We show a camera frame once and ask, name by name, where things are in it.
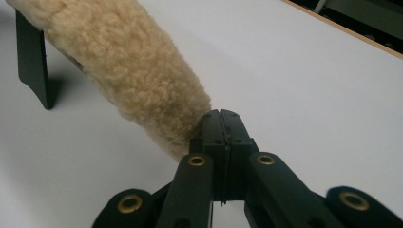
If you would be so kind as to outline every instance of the white table surface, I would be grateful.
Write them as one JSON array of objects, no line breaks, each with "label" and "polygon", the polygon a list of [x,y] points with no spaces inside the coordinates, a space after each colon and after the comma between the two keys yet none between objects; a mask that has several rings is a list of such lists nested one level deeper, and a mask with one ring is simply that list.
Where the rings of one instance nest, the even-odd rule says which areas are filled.
[{"label": "white table surface", "polygon": [[[260,150],[311,190],[348,185],[403,218],[403,61],[279,0],[141,1]],[[153,193],[177,164],[63,55],[46,111],[18,80],[14,13],[0,1],[0,227],[90,227],[115,194]],[[248,227],[241,202],[214,227]]]}]

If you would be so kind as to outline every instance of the fluffy beige fleece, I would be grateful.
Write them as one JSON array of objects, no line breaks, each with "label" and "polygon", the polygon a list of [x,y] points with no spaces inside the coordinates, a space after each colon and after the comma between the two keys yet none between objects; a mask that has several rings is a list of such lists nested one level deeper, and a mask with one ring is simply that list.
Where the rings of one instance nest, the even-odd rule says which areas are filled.
[{"label": "fluffy beige fleece", "polygon": [[6,0],[120,113],[176,160],[188,152],[210,98],[169,36],[135,0]]}]

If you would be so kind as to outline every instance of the screw hole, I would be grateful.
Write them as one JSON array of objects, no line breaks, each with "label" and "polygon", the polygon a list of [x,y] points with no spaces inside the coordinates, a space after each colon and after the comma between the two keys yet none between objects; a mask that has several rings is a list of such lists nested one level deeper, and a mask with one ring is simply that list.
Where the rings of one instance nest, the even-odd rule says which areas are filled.
[{"label": "screw hole", "polygon": [[356,193],[342,192],[340,199],[345,205],[357,211],[366,211],[370,208],[370,203]]},{"label": "screw hole", "polygon": [[261,164],[270,165],[270,164],[274,164],[276,161],[272,156],[260,155],[260,156],[258,156],[258,162]]},{"label": "screw hole", "polygon": [[188,160],[188,163],[193,166],[202,166],[205,164],[205,158],[200,156],[192,157]]},{"label": "screw hole", "polygon": [[135,212],[143,205],[143,200],[136,194],[124,196],[118,203],[118,210],[123,214]]}]

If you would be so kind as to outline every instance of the black bracket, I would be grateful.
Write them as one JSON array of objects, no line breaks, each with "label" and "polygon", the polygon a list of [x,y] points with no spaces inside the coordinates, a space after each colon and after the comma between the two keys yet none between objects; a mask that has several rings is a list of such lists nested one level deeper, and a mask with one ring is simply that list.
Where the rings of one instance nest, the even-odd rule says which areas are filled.
[{"label": "black bracket", "polygon": [[38,97],[45,109],[54,106],[56,91],[48,79],[44,32],[34,27],[19,11],[15,13],[18,75]]},{"label": "black bracket", "polygon": [[211,227],[213,201],[244,200],[252,228],[393,227],[403,222],[351,187],[311,192],[278,156],[259,152],[237,113],[213,110],[201,121],[174,180],[153,195],[113,197],[93,228]]}]

